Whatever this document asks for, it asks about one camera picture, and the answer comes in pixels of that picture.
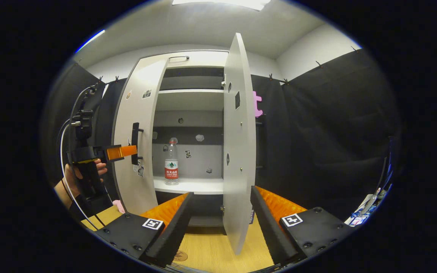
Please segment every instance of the wooden table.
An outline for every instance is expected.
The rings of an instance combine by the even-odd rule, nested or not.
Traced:
[[[121,215],[116,206],[97,214],[104,224]],[[102,228],[95,216],[90,218],[97,228]],[[82,223],[95,231],[87,220]],[[220,228],[189,227],[179,250],[188,255],[185,261],[174,261],[177,265],[196,268],[213,273],[244,273],[273,265],[258,219],[249,225],[241,254],[235,255],[226,235]]]

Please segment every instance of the ceiling light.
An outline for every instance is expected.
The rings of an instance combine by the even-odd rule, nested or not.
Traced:
[[[270,0],[173,0],[171,5],[187,4],[187,3],[224,3],[238,5],[250,9],[260,11]]]
[[[94,37],[90,38],[85,44],[83,44],[75,53],[77,53],[79,50],[81,50],[84,46],[86,46],[88,43],[92,42],[92,40],[94,40],[95,38],[101,36],[102,33],[104,33],[105,30],[102,30],[101,32],[97,33],[96,35],[94,35]]]

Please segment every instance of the white cabinet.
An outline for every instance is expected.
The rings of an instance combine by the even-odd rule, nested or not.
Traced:
[[[223,67],[224,90],[160,90],[166,69],[178,67]],[[157,206],[155,190],[223,194],[224,228],[239,254],[252,209],[250,187],[255,181],[253,103],[250,70],[239,33],[229,52],[173,52],[140,59],[124,87],[113,127],[114,145],[128,143],[134,122],[144,129],[138,138],[144,175],[133,170],[130,158],[114,163],[116,187],[126,209],[141,214]],[[180,183],[173,186],[165,185],[163,178],[162,148],[170,130],[182,135],[181,140],[177,137]],[[199,135],[205,135],[204,140],[198,140]]]

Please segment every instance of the white cable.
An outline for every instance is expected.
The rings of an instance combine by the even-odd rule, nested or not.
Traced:
[[[79,204],[78,204],[78,202],[77,202],[77,200],[75,200],[75,197],[73,196],[73,193],[72,193],[72,191],[70,190],[70,187],[68,186],[68,182],[66,181],[66,178],[65,178],[65,167],[64,167],[64,159],[63,159],[63,157],[62,157],[62,147],[63,147],[63,143],[64,143],[64,135],[65,135],[65,131],[66,131],[66,128],[68,127],[68,124],[65,126],[65,128],[64,128],[64,131],[62,132],[62,137],[60,138],[60,162],[61,162],[61,165],[62,165],[62,174],[64,175],[64,178],[62,179],[62,181],[64,181],[65,182],[65,185],[67,186],[67,188],[68,188],[68,191],[70,192],[70,195],[72,196],[72,199],[73,199],[73,202],[75,202],[75,204],[77,205],[77,207],[80,209],[80,212],[82,212],[82,214],[84,215],[84,217],[85,217],[85,219],[87,219],[87,221],[89,221],[89,223],[96,229],[96,230],[99,230],[91,221],[90,221],[90,219],[87,217],[87,215],[85,215],[85,213],[83,212],[83,210],[82,210],[82,208],[80,208],[80,206],[79,206]]]

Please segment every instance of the white wall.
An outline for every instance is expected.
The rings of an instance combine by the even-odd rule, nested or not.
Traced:
[[[324,24],[301,37],[277,59],[284,78],[292,80],[343,54],[361,47],[329,24]]]
[[[119,76],[120,79],[127,78],[136,62],[142,58],[161,53],[168,53],[178,50],[229,50],[224,47],[214,45],[160,45],[158,47],[144,48],[119,54],[105,59],[97,64],[85,67],[92,75],[99,78],[103,76],[102,81],[108,83]],[[275,79],[283,79],[279,66],[276,61],[263,57],[252,52],[247,52],[247,58],[250,66],[250,73],[253,75],[268,77],[272,73]]]

